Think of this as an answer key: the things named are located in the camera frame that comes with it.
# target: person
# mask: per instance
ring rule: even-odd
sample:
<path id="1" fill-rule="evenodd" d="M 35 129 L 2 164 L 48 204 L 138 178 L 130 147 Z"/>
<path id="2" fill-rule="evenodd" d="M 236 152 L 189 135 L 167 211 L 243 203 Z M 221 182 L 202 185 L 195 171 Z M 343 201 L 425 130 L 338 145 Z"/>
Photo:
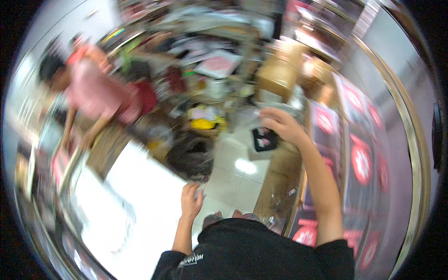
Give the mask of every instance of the person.
<path id="1" fill-rule="evenodd" d="M 295 144 L 305 162 L 317 216 L 315 248 L 267 229 L 258 219 L 207 217 L 192 250 L 193 220 L 202 207 L 203 191 L 189 183 L 181 195 L 179 219 L 171 251 L 163 252 L 152 279 L 352 279 L 353 249 L 343 239 L 339 191 L 313 141 L 288 113 L 260 111 L 262 125 Z"/>
<path id="2" fill-rule="evenodd" d="M 57 55 L 49 54 L 40 64 L 39 79 L 51 92 L 67 96 L 69 108 L 61 140 L 63 148 L 68 147 L 70 131 L 79 111 L 96 120 L 85 133 L 81 148 L 89 148 L 98 133 L 116 118 L 124 125 L 134 123 L 143 114 L 141 94 L 135 87 L 125 85 L 117 78 L 107 76 L 88 59 L 68 66 Z"/>
<path id="3" fill-rule="evenodd" d="M 73 47 L 73 53 L 67 59 L 67 65 L 74 65 L 81 59 L 87 58 L 92 60 L 105 74 L 112 70 L 112 65 L 107 60 L 106 54 L 96 45 L 88 43 L 80 33 L 70 40 L 70 45 Z"/>

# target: black t-shirt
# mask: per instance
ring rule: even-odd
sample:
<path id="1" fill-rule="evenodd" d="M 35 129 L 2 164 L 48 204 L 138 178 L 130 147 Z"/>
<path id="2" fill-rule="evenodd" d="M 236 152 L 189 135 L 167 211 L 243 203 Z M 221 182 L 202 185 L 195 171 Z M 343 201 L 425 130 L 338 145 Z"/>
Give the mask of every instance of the black t-shirt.
<path id="1" fill-rule="evenodd" d="M 346 240 L 312 248 L 263 224 L 225 219 L 206 227 L 193 255 L 163 252 L 152 279 L 353 279 Z"/>

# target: tiled floor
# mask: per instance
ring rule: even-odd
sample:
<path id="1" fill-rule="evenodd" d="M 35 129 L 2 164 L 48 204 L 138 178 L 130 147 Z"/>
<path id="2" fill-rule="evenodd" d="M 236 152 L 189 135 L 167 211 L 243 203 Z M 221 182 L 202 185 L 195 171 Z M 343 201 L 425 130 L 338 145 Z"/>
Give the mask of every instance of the tiled floor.
<path id="1" fill-rule="evenodd" d="M 255 126 L 241 123 L 234 133 L 223 133 L 217 141 L 213 172 L 210 180 L 201 186 L 205 198 L 193 224 L 193 247 L 198 243 L 197 237 L 207 215 L 221 211 L 224 218 L 230 218 L 235 209 L 243 214 L 254 210 L 269 166 L 266 159 L 249 161 L 253 145 L 251 130 Z"/>

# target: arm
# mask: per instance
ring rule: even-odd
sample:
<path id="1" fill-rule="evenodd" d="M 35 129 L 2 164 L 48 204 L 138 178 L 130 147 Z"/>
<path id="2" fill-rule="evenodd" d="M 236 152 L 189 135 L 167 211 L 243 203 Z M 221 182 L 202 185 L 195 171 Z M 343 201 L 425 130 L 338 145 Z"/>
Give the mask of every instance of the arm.
<path id="1" fill-rule="evenodd" d="M 295 119 L 284 111 L 266 108 L 260 111 L 260 118 L 263 126 L 274 130 L 285 141 L 295 144 L 302 154 L 318 221 L 316 246 L 342 239 L 339 191 L 313 141 Z"/>
<path id="2" fill-rule="evenodd" d="M 105 128 L 108 125 L 111 119 L 112 119 L 111 117 L 104 114 L 97 119 L 95 124 L 84 135 L 80 144 L 82 149 L 88 149 L 92 146 L 92 143 L 95 140 L 95 138 L 103 130 L 103 128 Z"/>
<path id="3" fill-rule="evenodd" d="M 60 142 L 60 146 L 63 149 L 67 149 L 69 139 L 70 139 L 70 131 L 72 130 L 73 122 L 75 120 L 77 110 L 75 107 L 69 107 L 69 110 L 67 111 L 67 118 L 65 119 L 65 127 L 64 127 L 64 134 L 62 135 L 62 140 Z"/>
<path id="4" fill-rule="evenodd" d="M 198 215 L 202 207 L 203 192 L 200 191 L 198 198 L 194 199 L 198 184 L 190 183 L 186 184 L 182 190 L 182 216 L 177 224 L 176 236 L 174 237 L 174 243 L 172 250 L 191 255 L 193 250 L 191 248 L 191 228 L 193 221 Z"/>
<path id="5" fill-rule="evenodd" d="M 177 224 L 176 236 L 171 251 L 163 252 L 159 263 L 155 268 L 153 280 L 156 279 L 178 279 L 175 270 L 188 255 L 193 253 L 191 248 L 191 227 L 193 221 L 202 207 L 203 191 L 199 191 L 198 198 L 194 199 L 196 183 L 189 183 L 182 189 L 181 203 L 182 216 Z"/>

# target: black hair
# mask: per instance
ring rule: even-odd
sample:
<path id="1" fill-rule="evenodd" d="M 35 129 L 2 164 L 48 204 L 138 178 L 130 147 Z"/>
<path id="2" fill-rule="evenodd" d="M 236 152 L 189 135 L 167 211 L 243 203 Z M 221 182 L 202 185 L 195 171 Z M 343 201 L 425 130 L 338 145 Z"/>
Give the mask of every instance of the black hair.
<path id="1" fill-rule="evenodd" d="M 73 36 L 73 38 L 70 39 L 70 45 L 73 46 L 73 44 L 75 43 L 76 39 L 78 39 L 79 37 L 81 37 L 81 33 L 77 33 L 75 36 Z"/>
<path id="2" fill-rule="evenodd" d="M 62 58 L 55 54 L 46 55 L 40 63 L 39 79 L 43 82 L 50 81 L 59 68 L 65 68 Z"/>

